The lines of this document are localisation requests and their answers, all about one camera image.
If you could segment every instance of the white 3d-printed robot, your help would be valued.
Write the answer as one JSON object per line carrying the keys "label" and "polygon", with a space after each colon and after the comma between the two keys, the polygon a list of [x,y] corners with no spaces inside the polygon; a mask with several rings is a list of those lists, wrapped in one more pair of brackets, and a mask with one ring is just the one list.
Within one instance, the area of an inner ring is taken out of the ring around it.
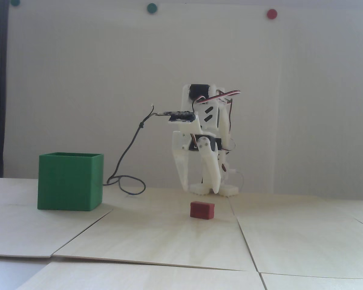
{"label": "white 3d-printed robot", "polygon": [[[226,154],[234,147],[230,129],[233,95],[240,91],[224,93],[215,85],[191,84],[183,87],[181,111],[164,112],[171,116],[169,123],[177,124],[179,131],[172,135],[172,153],[180,181],[185,191],[206,195],[211,191],[223,196],[238,194],[238,188],[224,184],[230,170]],[[188,186],[188,155],[197,151],[202,157],[202,183]]]}

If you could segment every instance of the small red brick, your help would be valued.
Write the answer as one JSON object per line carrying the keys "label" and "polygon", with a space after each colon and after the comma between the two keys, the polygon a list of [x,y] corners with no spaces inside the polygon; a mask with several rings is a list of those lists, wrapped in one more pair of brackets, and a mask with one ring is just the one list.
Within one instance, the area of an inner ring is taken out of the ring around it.
{"label": "small red brick", "polygon": [[214,203],[206,203],[201,201],[191,202],[190,217],[204,218],[210,220],[214,217]]}

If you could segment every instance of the green open box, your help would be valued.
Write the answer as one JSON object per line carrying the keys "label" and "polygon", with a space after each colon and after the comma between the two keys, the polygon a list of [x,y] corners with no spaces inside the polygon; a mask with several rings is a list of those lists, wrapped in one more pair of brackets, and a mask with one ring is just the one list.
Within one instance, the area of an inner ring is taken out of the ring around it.
{"label": "green open box", "polygon": [[40,155],[38,209],[95,209],[102,202],[103,168],[103,154]]}

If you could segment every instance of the wooden board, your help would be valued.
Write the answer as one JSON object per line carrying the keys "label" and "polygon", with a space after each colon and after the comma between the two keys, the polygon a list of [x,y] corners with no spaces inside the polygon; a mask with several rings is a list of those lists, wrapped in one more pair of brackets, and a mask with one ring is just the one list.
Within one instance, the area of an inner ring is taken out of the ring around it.
{"label": "wooden board", "polygon": [[259,272],[363,278],[363,224],[238,221]]}
{"label": "wooden board", "polygon": [[0,203],[36,205],[38,203],[38,180],[0,178]]}
{"label": "wooden board", "polygon": [[316,196],[241,194],[229,199],[235,215],[246,218],[250,224],[303,221],[358,223],[349,214]]}
{"label": "wooden board", "polygon": [[266,290],[363,290],[363,279],[262,274]]}
{"label": "wooden board", "polygon": [[18,290],[264,290],[257,272],[117,263],[52,262]]}
{"label": "wooden board", "polygon": [[325,199],[325,202],[363,223],[363,200]]}
{"label": "wooden board", "polygon": [[[128,188],[140,192],[142,188]],[[140,195],[128,195],[118,185],[104,186],[103,202],[131,210],[153,210],[170,213],[189,213],[192,201],[215,203],[215,212],[233,214],[228,198],[210,194],[199,196],[182,189],[147,188]]]}
{"label": "wooden board", "polygon": [[38,210],[29,205],[0,205],[0,256],[50,257],[111,211]]}
{"label": "wooden board", "polygon": [[0,257],[0,290],[16,289],[49,262],[49,259]]}
{"label": "wooden board", "polygon": [[233,214],[115,208],[54,255],[255,271]]}

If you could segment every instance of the green magnet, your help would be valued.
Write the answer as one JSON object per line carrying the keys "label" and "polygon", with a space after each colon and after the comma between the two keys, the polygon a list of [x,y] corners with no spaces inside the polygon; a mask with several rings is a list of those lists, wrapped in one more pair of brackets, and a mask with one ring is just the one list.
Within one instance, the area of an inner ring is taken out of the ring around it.
{"label": "green magnet", "polygon": [[157,5],[155,3],[148,4],[147,11],[149,14],[155,14],[157,11]]}
{"label": "green magnet", "polygon": [[11,5],[12,6],[19,6],[20,5],[20,0],[11,0]]}

